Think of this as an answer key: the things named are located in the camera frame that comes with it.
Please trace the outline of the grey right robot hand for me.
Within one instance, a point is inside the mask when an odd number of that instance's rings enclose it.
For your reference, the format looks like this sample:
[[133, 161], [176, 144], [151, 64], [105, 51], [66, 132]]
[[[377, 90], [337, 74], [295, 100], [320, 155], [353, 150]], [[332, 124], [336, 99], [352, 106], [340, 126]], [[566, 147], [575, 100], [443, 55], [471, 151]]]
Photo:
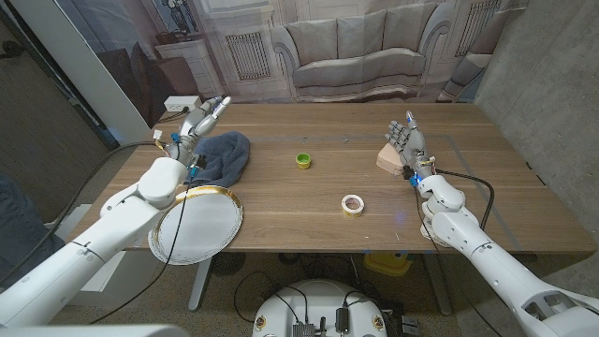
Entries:
[[405, 116], [407, 125], [392, 121], [385, 137], [399, 154], [403, 178], [408, 180], [416, 177], [420, 181], [433, 174], [431, 156], [424, 135], [417, 129], [413, 113], [408, 110]]

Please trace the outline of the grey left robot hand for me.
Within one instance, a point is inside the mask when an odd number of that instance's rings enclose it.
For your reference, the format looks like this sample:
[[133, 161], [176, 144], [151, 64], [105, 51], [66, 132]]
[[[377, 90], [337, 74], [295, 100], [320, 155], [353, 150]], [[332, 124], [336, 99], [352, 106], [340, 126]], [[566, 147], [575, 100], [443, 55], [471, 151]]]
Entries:
[[231, 100], [230, 96], [217, 96], [207, 100], [199, 108], [191, 110], [180, 127], [178, 141], [174, 141], [168, 147], [170, 157], [189, 167], [193, 162], [198, 141], [214, 130], [219, 117], [227, 109]]

